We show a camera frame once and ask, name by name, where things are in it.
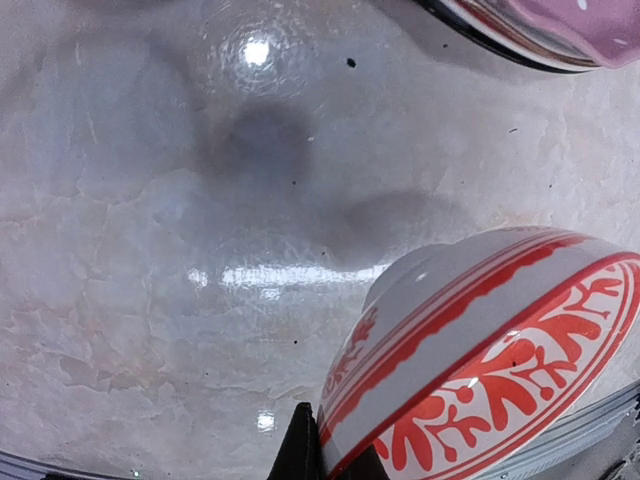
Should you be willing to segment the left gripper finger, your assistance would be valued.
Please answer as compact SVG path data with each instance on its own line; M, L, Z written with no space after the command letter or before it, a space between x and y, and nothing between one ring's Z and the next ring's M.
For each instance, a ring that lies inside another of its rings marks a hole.
M292 414L287 431L269 473L269 480L324 479L318 427L312 405L300 402Z

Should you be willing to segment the red white small bowl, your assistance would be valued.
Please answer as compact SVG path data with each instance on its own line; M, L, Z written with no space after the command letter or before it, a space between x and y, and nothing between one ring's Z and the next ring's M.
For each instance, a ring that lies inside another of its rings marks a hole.
M638 254L587 234L511 227L410 252L327 374L327 476L368 448L393 479L485 472L578 401L638 316Z

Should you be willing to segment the black striped rim plate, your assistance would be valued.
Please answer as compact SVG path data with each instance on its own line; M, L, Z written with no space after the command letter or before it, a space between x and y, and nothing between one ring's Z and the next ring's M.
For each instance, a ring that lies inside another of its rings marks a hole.
M477 45L491 51L492 53L505 58L511 62L516 64L543 71L548 73L559 73L559 74L574 74L574 73L561 73L558 71L551 71L550 69L540 69L535 68L534 64L531 61L525 60L523 57L519 57L517 54L509 53L508 50L504 47L500 47L497 43L489 40L483 34L475 31L472 27L465 24L464 22L457 20L451 12L442 4L443 1L451 1L451 0L440 0L440 1L420 1L418 4L436 17L438 20L455 30L456 32L463 35L465 38L471 40Z

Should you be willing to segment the red polka dot plate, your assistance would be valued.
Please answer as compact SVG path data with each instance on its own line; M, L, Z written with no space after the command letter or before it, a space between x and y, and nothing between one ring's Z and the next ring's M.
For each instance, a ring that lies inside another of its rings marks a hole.
M637 1L460 1L510 16L571 45L598 66L615 69L639 60Z

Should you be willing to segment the light blue flower plate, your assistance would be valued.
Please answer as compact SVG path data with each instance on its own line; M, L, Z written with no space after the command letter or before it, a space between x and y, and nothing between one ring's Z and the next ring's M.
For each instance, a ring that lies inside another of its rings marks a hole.
M601 66L559 36L528 24L508 1L443 1L451 14L535 68L582 73Z

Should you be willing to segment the aluminium front rail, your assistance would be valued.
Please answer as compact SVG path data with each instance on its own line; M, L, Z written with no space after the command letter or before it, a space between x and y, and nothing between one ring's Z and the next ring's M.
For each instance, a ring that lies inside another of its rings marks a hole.
M481 479L637 479L639 383L558 421Z

